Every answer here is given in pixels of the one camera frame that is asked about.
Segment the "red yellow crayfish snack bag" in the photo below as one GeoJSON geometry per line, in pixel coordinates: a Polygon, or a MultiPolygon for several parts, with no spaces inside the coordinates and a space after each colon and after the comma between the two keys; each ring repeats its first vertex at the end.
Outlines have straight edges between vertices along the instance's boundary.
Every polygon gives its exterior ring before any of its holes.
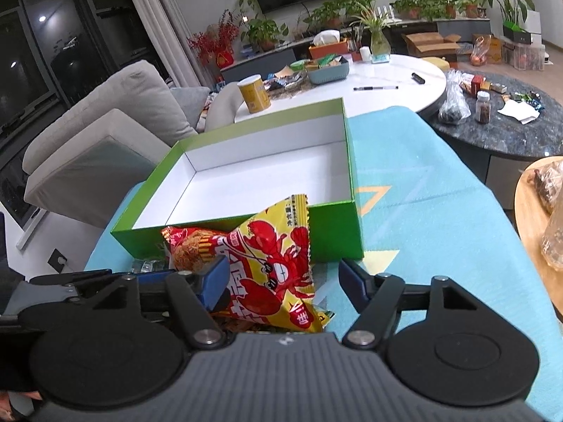
{"type": "Polygon", "coordinates": [[[307,197],[294,194],[233,231],[169,226],[161,235],[176,270],[199,273],[229,261],[229,301],[217,316],[295,332],[322,332],[332,313],[317,307],[309,261],[307,197]]]}

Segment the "green cardboard box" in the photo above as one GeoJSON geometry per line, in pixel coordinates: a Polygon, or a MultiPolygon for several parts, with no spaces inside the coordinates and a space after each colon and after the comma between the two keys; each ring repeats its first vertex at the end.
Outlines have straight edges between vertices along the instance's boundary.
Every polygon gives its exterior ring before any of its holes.
{"type": "Polygon", "coordinates": [[[115,223],[135,258],[160,254],[170,225],[232,231],[293,194],[308,200],[311,259],[363,257],[356,173],[343,101],[250,118],[178,141],[115,223]]]}

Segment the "grey sofa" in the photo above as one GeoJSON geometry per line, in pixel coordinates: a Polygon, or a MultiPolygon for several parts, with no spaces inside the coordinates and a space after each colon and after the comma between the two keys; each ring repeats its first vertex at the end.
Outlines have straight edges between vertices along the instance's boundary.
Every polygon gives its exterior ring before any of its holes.
{"type": "Polygon", "coordinates": [[[26,149],[24,199],[94,227],[110,222],[126,193],[148,178],[175,143],[234,123],[236,84],[170,88],[155,66],[124,67],[57,118],[26,149]]]}

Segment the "round wooden side table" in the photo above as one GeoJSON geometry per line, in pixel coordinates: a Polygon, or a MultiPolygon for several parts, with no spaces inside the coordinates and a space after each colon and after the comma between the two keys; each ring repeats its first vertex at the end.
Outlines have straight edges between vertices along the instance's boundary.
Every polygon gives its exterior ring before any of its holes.
{"type": "Polygon", "coordinates": [[[533,162],[521,174],[514,195],[514,216],[519,237],[544,284],[559,320],[562,320],[562,272],[549,266],[541,254],[541,237],[548,226],[549,215],[541,205],[532,179],[535,170],[561,161],[561,156],[549,156],[533,162]]]}

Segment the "black pen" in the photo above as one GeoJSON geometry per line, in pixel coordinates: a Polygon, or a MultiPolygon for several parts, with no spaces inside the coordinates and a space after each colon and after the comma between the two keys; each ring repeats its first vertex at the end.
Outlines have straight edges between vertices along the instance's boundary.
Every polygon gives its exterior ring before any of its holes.
{"type": "Polygon", "coordinates": [[[398,90],[398,86],[364,86],[354,87],[354,91],[370,91],[370,90],[398,90]]]}

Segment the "yellow cylindrical can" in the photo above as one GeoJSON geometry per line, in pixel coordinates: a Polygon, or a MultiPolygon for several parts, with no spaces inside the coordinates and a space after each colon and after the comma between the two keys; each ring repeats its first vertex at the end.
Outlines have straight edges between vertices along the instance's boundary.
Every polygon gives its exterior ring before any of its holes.
{"type": "Polygon", "coordinates": [[[271,106],[260,74],[254,74],[237,83],[240,93],[250,113],[260,113],[271,106]]]}

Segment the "glass jar with white lid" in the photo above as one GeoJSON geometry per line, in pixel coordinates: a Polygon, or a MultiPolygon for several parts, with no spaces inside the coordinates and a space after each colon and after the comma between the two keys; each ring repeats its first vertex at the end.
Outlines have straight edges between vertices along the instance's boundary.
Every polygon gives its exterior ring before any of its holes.
{"type": "Polygon", "coordinates": [[[491,96],[485,90],[479,90],[476,95],[474,118],[482,125],[491,121],[491,96]]]}

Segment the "white round table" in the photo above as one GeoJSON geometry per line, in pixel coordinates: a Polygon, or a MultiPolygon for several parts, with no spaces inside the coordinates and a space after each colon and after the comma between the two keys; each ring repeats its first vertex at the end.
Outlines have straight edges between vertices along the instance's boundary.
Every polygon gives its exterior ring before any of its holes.
{"type": "Polygon", "coordinates": [[[384,110],[393,106],[408,108],[420,113],[434,105],[444,94],[445,74],[426,60],[407,55],[391,55],[382,64],[355,62],[349,65],[345,80],[317,86],[289,98],[276,99],[261,113],[252,114],[242,104],[236,114],[237,123],[276,111],[288,110],[333,99],[343,101],[348,117],[384,110]],[[411,74],[415,72],[426,80],[417,84],[411,74]],[[398,90],[354,91],[354,87],[398,86],[398,90]]]}

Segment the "dark marble round table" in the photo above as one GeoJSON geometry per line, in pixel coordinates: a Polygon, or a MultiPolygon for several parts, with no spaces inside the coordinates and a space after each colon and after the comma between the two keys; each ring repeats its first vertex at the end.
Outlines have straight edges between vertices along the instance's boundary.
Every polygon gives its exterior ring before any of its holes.
{"type": "Polygon", "coordinates": [[[491,72],[481,75],[492,83],[506,86],[509,94],[537,94],[543,105],[539,117],[528,124],[521,124],[499,113],[504,101],[496,92],[492,94],[492,118],[488,124],[479,124],[472,116],[458,125],[442,123],[438,119],[438,111],[445,101],[444,97],[419,114],[445,140],[493,155],[533,161],[562,153],[562,105],[558,101],[544,90],[519,79],[491,72]]]}

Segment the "small black remote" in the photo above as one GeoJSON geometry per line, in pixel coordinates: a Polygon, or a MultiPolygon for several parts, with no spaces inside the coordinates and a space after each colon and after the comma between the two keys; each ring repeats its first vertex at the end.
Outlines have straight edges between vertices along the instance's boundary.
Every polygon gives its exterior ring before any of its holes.
{"type": "Polygon", "coordinates": [[[416,74],[415,72],[411,74],[411,78],[419,85],[424,85],[426,83],[426,80],[422,78],[422,76],[420,76],[419,74],[416,74]]]}

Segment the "blue snack tray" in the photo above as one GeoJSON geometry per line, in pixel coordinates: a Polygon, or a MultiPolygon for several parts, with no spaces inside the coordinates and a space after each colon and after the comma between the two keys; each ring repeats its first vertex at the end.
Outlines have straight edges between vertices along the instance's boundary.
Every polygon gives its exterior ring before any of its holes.
{"type": "Polygon", "coordinates": [[[345,80],[349,74],[349,62],[341,57],[335,66],[327,66],[319,70],[310,71],[309,81],[316,86],[345,80]]]}

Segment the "glass vase with plant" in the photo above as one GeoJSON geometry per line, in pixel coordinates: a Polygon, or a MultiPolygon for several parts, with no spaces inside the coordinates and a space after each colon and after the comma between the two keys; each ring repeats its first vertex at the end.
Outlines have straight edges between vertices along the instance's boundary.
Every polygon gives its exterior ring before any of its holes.
{"type": "Polygon", "coordinates": [[[377,12],[371,6],[357,4],[358,14],[355,15],[356,25],[367,28],[370,32],[370,51],[372,63],[389,62],[391,48],[384,35],[384,28],[388,26],[387,12],[377,12]]]}

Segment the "orange tissue box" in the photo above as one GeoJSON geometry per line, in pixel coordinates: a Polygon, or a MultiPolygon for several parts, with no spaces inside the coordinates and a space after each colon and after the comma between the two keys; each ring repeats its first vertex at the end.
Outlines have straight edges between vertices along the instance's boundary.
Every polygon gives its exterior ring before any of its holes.
{"type": "Polygon", "coordinates": [[[343,39],[343,41],[338,43],[310,46],[309,53],[314,60],[324,58],[326,55],[346,55],[348,53],[347,40],[343,39]]]}

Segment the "red berry flower arrangement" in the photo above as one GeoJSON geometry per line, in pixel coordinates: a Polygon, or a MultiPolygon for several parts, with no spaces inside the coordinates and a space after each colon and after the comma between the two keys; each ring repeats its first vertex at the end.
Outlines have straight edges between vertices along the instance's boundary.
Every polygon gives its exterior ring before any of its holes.
{"type": "Polygon", "coordinates": [[[202,64],[214,61],[218,69],[234,64],[233,44],[240,34],[240,27],[233,13],[226,9],[215,25],[205,32],[197,32],[188,38],[188,45],[202,64]]]}

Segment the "brown cardboard box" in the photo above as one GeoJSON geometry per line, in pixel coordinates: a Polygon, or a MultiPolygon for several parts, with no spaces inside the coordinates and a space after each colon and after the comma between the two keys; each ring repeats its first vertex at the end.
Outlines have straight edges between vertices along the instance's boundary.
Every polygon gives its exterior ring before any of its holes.
{"type": "Polygon", "coordinates": [[[444,57],[456,55],[460,48],[458,42],[461,40],[461,36],[450,34],[444,37],[439,32],[420,32],[404,34],[403,39],[411,56],[444,57]]]}

